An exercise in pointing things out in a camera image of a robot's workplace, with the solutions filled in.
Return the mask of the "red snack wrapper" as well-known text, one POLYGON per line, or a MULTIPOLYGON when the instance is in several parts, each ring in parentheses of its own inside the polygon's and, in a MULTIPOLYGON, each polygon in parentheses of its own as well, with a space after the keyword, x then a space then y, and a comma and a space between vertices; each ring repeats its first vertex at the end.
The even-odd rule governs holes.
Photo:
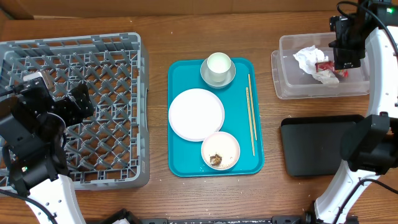
POLYGON ((322 72, 322 71, 328 70, 329 72, 333 73, 334 75, 338 75, 343 78, 348 77, 348 71, 347 70, 336 70, 335 64, 332 61, 317 62, 315 64, 315 69, 316 69, 316 72, 322 72))

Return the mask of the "white napkin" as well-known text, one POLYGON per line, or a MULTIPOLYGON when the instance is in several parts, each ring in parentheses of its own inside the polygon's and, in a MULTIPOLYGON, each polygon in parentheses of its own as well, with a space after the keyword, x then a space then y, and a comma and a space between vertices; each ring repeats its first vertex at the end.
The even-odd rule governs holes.
POLYGON ((305 73, 311 75, 315 80, 320 81, 322 84, 337 84, 339 83, 336 75, 326 68, 319 68, 317 71, 316 63, 330 62, 328 56, 323 51, 316 48, 314 45, 299 50, 293 54, 294 59, 298 61, 299 68, 305 73))

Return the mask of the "white cup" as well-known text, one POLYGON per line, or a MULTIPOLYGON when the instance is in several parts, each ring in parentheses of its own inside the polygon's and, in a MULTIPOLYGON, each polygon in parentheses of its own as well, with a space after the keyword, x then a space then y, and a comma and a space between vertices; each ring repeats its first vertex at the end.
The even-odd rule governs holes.
POLYGON ((207 58, 207 67, 214 82, 223 82, 231 68, 231 59, 223 52, 215 52, 207 58))

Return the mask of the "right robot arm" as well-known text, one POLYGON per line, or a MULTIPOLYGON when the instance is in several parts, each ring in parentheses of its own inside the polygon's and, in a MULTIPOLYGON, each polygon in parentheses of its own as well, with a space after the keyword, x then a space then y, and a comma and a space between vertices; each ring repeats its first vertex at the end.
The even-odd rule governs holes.
POLYGON ((397 5, 392 1, 357 1, 355 13, 330 18, 336 39, 336 70, 358 68, 369 60, 366 117, 341 138, 341 163, 325 192, 302 223, 346 223, 347 214, 371 184, 397 167, 397 5))

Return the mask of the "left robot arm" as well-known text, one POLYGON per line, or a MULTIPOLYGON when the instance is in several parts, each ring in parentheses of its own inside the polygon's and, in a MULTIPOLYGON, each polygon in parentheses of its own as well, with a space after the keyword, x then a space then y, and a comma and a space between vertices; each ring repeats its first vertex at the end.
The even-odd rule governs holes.
POLYGON ((88 88, 79 84, 55 101, 43 78, 12 86, 1 100, 2 158, 13 192, 40 223, 84 223, 69 176, 65 130, 94 113, 88 88))

